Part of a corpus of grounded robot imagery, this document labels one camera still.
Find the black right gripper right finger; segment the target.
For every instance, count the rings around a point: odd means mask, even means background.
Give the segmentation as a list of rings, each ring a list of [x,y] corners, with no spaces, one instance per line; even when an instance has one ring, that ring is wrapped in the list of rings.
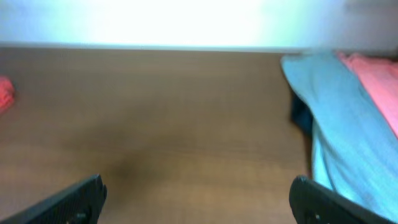
[[[290,186],[289,204],[298,224],[393,224],[306,176]]]

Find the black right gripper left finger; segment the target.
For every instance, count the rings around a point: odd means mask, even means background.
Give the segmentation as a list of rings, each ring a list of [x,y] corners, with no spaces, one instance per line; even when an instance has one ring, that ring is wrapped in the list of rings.
[[[1,224],[97,224],[107,197],[99,174],[77,182]]]

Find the orange soccer t-shirt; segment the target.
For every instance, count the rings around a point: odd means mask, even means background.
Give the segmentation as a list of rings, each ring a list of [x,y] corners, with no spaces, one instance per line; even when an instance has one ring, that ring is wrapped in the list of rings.
[[[14,102],[14,85],[7,77],[1,77],[1,113],[6,111]]]

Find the grey t-shirt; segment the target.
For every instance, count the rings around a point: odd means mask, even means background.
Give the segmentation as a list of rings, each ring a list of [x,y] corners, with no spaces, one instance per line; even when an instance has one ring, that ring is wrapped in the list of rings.
[[[282,70],[313,116],[315,182],[397,221],[397,138],[333,52],[286,55]]]

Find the dark navy garment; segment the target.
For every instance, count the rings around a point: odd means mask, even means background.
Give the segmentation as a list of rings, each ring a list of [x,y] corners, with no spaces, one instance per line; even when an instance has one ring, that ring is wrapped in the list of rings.
[[[292,93],[290,118],[304,134],[312,137],[312,113],[309,107],[295,93]]]

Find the pink coral t-shirt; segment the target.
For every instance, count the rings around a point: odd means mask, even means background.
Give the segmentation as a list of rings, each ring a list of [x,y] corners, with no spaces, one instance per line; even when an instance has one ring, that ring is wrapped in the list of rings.
[[[340,60],[355,74],[397,134],[397,62],[360,54],[338,54]]]

